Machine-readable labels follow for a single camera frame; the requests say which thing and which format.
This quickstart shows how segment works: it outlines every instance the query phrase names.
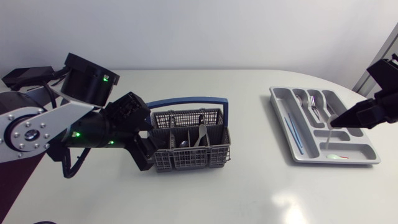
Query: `cutlery basket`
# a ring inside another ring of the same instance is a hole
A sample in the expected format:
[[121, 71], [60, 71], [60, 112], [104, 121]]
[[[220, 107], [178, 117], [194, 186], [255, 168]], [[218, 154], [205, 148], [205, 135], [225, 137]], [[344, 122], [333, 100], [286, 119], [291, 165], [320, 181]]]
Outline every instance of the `cutlery basket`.
[[[169, 110], [153, 112], [150, 123], [153, 130], [149, 136], [161, 139], [166, 144], [152, 158], [157, 172], [223, 167], [230, 160], [228, 131], [228, 100], [215, 97], [186, 97], [160, 100], [147, 103], [150, 109], [186, 103], [221, 104], [220, 109]], [[199, 138], [200, 117], [206, 125], [207, 133], [195, 147]]]

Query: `fork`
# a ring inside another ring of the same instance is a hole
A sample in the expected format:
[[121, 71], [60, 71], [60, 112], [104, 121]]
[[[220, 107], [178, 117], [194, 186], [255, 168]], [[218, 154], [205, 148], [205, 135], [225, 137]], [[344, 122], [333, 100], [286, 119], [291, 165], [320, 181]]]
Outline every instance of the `fork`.
[[310, 98], [311, 98], [311, 109], [313, 110], [318, 120], [320, 121], [321, 119], [319, 118], [319, 111], [317, 109], [317, 106], [315, 105], [315, 98], [313, 96], [310, 96]]

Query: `white tabletop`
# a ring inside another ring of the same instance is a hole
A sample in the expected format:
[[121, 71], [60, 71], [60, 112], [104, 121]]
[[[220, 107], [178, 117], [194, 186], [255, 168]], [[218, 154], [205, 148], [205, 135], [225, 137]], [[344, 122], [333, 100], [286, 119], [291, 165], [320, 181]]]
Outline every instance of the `white tabletop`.
[[346, 106], [362, 96], [277, 70], [116, 73], [121, 78], [111, 101], [129, 91], [145, 102], [227, 98], [231, 160], [218, 169], [140, 172], [125, 149], [92, 149], [79, 173], [64, 179], [61, 164], [45, 156], [4, 223], [396, 223], [398, 124], [364, 130], [381, 158], [378, 165], [298, 164], [270, 103], [269, 87], [331, 89]]

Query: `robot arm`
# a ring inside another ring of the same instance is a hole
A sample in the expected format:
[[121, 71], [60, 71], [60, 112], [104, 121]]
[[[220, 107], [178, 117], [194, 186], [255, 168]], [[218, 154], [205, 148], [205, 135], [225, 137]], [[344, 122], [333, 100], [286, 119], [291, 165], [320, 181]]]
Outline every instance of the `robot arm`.
[[361, 101], [340, 114], [330, 123], [333, 127], [371, 129], [386, 121], [398, 121], [398, 56], [377, 61], [368, 72], [382, 90], [374, 94], [374, 99]]
[[[0, 93], [0, 163], [47, 152], [62, 162], [64, 176], [71, 178], [90, 148], [120, 147], [129, 151], [140, 170], [150, 169], [151, 157], [163, 142], [138, 135], [152, 129], [145, 121], [150, 109], [143, 100], [130, 92], [103, 108], [119, 76], [73, 54], [65, 65], [68, 74], [61, 92], [42, 87]], [[54, 105], [58, 97], [62, 105], [47, 111], [44, 105]], [[86, 148], [74, 168], [69, 147]]]

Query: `blue handle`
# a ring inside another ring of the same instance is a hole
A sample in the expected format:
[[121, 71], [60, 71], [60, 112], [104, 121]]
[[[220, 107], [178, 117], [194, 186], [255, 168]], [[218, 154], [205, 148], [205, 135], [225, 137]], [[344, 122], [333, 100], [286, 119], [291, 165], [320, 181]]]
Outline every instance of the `blue handle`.
[[209, 104], [223, 105], [224, 126], [228, 127], [228, 100], [226, 98], [207, 97], [207, 96], [181, 97], [181, 98], [153, 101], [147, 103], [147, 106], [149, 109], [153, 109], [163, 106], [179, 105], [185, 103], [209, 103]]

